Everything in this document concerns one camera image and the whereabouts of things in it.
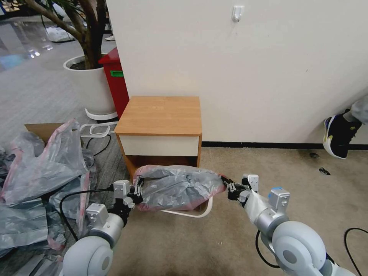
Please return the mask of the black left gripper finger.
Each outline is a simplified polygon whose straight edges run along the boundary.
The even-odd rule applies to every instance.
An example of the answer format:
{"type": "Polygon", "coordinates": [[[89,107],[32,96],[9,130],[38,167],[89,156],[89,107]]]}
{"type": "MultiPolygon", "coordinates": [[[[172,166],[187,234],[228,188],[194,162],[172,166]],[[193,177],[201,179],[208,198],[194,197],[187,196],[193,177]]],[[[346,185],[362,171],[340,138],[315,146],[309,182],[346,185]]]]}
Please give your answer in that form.
{"type": "Polygon", "coordinates": [[[130,191],[127,194],[134,204],[139,204],[139,185],[130,186],[130,191]]]}
{"type": "Polygon", "coordinates": [[[138,176],[135,184],[135,195],[137,197],[137,201],[143,201],[143,185],[144,178],[138,176]]]}

